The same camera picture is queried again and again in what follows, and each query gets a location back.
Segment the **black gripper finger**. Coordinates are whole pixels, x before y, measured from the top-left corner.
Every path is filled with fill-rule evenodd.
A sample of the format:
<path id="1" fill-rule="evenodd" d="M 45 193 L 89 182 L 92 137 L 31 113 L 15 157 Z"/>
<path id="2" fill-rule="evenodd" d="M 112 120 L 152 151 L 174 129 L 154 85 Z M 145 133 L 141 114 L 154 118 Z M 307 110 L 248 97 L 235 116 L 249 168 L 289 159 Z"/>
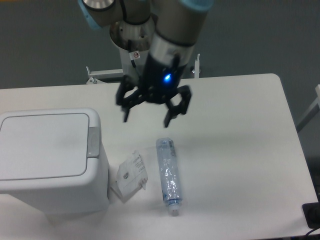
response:
<path id="1" fill-rule="evenodd" d="M 124 75 L 115 95 L 115 103 L 124 113 L 124 123 L 128 120 L 131 108 L 143 103 L 146 99 L 147 93 L 134 85 L 128 75 Z"/>
<path id="2" fill-rule="evenodd" d="M 172 98 L 180 95 L 180 102 L 177 105 L 174 105 Z M 189 85 L 183 85 L 175 89 L 170 90 L 165 95 L 165 105 L 167 106 L 167 113 L 164 118 L 163 124 L 167 128 L 172 119 L 175 119 L 178 115 L 186 115 L 188 107 L 192 98 L 192 92 Z"/>

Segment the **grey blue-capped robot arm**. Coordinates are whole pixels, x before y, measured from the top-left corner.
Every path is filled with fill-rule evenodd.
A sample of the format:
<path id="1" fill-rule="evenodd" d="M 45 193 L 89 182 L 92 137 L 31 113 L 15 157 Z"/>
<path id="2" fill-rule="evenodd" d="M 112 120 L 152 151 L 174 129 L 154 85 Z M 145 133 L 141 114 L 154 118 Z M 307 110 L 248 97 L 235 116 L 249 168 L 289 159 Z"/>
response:
<path id="1" fill-rule="evenodd" d="M 123 76 L 115 102 L 125 116 L 143 103 L 166 105 L 163 124 L 185 115 L 192 92 L 180 80 L 192 56 L 211 0 L 80 0 L 93 29 L 109 27 Z"/>

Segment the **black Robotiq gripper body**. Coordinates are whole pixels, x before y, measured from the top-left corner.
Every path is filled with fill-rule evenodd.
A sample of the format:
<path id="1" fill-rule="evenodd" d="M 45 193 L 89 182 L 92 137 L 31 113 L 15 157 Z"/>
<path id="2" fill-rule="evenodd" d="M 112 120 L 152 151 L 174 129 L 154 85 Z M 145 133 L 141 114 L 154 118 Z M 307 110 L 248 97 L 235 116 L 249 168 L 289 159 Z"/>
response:
<path id="1" fill-rule="evenodd" d="M 178 94 L 178 85 L 185 69 L 180 65 L 181 56 L 176 53 L 168 64 L 163 64 L 150 53 L 144 65 L 138 88 L 144 100 L 152 104 L 164 104 Z"/>

